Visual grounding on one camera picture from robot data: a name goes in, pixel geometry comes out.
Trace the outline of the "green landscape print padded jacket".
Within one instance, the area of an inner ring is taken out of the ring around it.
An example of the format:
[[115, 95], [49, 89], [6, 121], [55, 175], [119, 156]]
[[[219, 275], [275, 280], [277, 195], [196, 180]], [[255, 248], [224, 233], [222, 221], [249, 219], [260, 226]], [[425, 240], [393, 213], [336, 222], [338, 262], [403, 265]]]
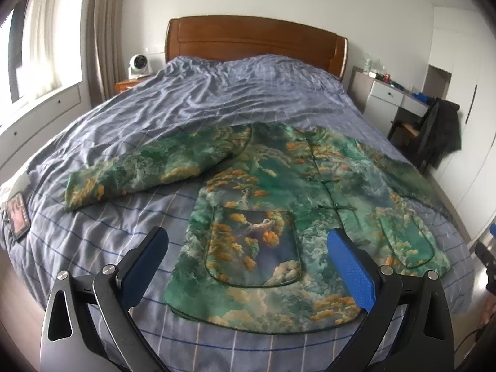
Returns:
[[251, 333], [305, 333], [359, 314], [328, 254], [341, 228], [377, 264], [445, 275], [413, 202], [441, 211], [410, 164], [336, 131], [252, 123], [179, 133], [69, 176], [70, 211], [201, 177], [164, 293], [183, 317]]

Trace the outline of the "smartphone with pink case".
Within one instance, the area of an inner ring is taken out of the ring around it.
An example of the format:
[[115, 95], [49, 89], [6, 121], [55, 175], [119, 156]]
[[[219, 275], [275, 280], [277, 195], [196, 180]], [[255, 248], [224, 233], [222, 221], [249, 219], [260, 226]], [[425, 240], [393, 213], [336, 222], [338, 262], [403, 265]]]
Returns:
[[7, 218], [13, 238], [19, 240], [29, 231], [31, 221], [21, 192], [16, 192], [6, 202]]

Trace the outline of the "dark wooden chair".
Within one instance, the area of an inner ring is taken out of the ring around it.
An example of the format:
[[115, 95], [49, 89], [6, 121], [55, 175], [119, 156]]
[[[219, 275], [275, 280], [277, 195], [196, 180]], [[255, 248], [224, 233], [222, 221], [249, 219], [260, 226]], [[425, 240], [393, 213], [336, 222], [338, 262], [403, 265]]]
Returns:
[[430, 107], [420, 123], [410, 124], [395, 120], [387, 139], [392, 142], [397, 131], [406, 136], [398, 150], [421, 173], [424, 174], [430, 160], [429, 138], [436, 122], [438, 105]]

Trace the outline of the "black jacket on chair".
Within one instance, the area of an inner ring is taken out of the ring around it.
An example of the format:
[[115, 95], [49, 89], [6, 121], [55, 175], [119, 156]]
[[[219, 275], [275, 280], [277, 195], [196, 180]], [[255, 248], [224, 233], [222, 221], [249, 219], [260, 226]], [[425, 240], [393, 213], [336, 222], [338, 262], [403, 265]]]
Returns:
[[429, 107], [420, 122], [414, 164], [424, 173], [437, 167], [448, 154], [462, 148], [460, 106], [439, 97], [428, 100]]

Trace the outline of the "white window sill cabinet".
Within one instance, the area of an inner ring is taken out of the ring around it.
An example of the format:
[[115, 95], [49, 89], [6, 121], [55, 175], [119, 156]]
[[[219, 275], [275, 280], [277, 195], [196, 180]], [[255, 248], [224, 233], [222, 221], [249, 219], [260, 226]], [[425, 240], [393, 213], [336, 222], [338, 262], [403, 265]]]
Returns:
[[51, 92], [36, 106], [27, 105], [22, 116], [1, 126], [1, 182], [5, 182], [44, 144], [88, 110], [80, 86]]

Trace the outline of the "white desk with drawer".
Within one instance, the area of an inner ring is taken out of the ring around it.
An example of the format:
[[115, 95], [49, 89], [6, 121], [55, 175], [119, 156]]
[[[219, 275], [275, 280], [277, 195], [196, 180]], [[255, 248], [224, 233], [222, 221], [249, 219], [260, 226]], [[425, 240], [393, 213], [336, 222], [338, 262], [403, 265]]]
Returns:
[[396, 120], [419, 122], [428, 106], [354, 66], [347, 93], [366, 121], [388, 136]]

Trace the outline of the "brown wooden nightstand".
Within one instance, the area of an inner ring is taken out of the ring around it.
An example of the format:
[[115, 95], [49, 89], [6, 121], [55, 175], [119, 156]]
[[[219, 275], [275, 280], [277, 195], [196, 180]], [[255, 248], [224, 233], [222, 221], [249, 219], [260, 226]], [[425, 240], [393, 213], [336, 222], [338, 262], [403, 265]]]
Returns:
[[128, 91], [132, 89], [133, 87], [137, 86], [138, 84], [147, 81], [150, 78], [150, 76], [147, 77], [139, 77], [139, 78], [134, 78], [134, 79], [128, 79], [125, 81], [117, 82], [114, 85], [114, 91], [116, 94], [120, 94], [124, 91]]

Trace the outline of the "blue plaid bed duvet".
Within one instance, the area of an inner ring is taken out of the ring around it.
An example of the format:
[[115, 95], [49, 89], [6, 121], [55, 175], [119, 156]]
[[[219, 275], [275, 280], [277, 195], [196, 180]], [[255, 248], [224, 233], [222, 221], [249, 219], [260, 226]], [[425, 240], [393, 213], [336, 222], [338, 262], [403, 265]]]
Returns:
[[30, 299], [45, 305], [60, 270], [86, 275], [116, 263], [148, 231], [171, 244], [142, 302], [136, 324], [174, 371], [321, 371], [344, 347], [354, 324], [307, 335], [269, 336], [188, 321], [163, 299], [182, 247], [199, 184], [155, 187], [77, 212], [64, 208], [68, 176], [162, 136], [241, 123], [333, 129], [399, 159], [343, 86], [325, 71], [279, 55], [215, 62], [174, 59], [147, 82], [69, 124], [28, 162], [24, 199], [31, 227], [21, 239], [1, 221], [7, 252]]

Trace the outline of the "beige window curtain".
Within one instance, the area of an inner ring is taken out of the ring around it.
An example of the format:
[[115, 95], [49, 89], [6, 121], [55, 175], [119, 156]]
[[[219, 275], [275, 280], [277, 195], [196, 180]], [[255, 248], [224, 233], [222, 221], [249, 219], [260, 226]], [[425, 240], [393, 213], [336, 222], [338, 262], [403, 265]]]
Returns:
[[86, 74], [95, 107], [115, 95], [125, 78], [122, 49], [124, 0], [89, 0], [86, 22]]

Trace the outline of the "brown wooden headboard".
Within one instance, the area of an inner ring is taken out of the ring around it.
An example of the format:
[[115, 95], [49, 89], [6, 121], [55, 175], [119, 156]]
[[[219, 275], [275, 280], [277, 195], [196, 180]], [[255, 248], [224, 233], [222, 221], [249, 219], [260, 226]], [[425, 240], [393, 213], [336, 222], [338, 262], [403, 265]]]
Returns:
[[265, 54], [301, 60], [342, 80], [348, 39], [305, 24], [243, 15], [188, 16], [167, 25], [166, 61], [178, 56], [227, 61]]

